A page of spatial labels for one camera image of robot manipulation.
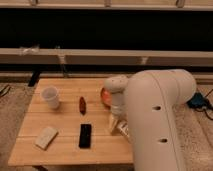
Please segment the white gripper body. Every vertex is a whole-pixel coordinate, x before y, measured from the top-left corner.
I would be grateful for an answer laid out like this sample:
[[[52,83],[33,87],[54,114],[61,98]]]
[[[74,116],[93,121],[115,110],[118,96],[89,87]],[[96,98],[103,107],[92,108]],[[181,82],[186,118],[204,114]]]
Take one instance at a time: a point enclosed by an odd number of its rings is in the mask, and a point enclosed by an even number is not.
[[[122,94],[113,94],[111,97],[111,113],[115,116],[125,115],[124,96]]]

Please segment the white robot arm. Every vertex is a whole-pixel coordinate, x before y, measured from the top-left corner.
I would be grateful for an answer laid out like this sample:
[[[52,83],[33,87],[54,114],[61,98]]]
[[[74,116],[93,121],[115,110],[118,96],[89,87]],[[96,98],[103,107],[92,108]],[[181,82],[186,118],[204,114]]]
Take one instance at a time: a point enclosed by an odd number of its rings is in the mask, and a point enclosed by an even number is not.
[[[128,123],[135,171],[186,171],[173,107],[190,100],[196,81],[183,69],[146,70],[104,81],[111,113]]]

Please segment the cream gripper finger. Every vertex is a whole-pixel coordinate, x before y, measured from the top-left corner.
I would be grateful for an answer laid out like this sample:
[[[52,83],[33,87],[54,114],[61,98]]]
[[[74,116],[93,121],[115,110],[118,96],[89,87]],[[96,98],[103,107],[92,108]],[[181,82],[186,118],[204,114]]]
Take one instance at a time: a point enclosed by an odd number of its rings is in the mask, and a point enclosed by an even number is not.
[[[113,133],[118,123],[118,118],[114,115],[109,116],[109,132]]]

